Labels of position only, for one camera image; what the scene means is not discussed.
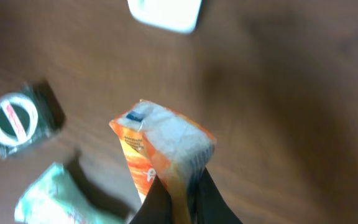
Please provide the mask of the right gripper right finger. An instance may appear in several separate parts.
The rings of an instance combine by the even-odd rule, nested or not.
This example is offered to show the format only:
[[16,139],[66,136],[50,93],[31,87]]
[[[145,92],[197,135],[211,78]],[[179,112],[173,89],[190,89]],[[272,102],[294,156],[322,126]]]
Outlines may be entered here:
[[198,183],[195,202],[197,224],[242,224],[224,201],[207,169]]

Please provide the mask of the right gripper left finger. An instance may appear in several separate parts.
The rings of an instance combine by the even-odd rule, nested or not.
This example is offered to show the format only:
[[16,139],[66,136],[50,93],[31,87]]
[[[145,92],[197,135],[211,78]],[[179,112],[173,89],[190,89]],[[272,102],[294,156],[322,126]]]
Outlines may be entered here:
[[161,180],[156,177],[130,224],[172,224],[172,201]]

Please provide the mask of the small orange tissue pack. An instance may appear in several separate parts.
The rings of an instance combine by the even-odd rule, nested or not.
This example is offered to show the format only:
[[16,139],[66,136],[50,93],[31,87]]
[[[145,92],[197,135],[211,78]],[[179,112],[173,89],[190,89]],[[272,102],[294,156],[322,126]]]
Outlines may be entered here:
[[196,185],[214,153],[215,137],[186,116],[140,100],[109,123],[117,134],[141,200],[159,178],[170,194],[174,223],[193,223]]

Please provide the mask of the green Zappy wipes pack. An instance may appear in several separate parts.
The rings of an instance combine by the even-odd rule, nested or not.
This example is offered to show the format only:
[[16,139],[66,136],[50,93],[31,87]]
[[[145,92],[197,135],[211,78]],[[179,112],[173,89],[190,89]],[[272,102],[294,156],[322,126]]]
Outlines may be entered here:
[[27,224],[120,224],[125,219],[92,206],[63,164],[54,162],[22,194],[14,220]]

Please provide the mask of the red white tape roll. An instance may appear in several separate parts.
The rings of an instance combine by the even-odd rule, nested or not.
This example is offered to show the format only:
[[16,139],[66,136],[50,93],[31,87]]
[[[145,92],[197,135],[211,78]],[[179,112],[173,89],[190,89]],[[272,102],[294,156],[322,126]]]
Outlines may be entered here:
[[62,107],[45,80],[0,96],[0,159],[33,150],[64,124]]

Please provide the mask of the white barcode scanner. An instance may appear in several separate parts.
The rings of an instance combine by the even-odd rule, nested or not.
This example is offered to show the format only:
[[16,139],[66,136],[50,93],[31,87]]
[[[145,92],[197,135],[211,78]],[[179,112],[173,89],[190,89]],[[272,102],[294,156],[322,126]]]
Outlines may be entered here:
[[148,26],[189,34],[194,31],[202,0],[128,0],[134,19]]

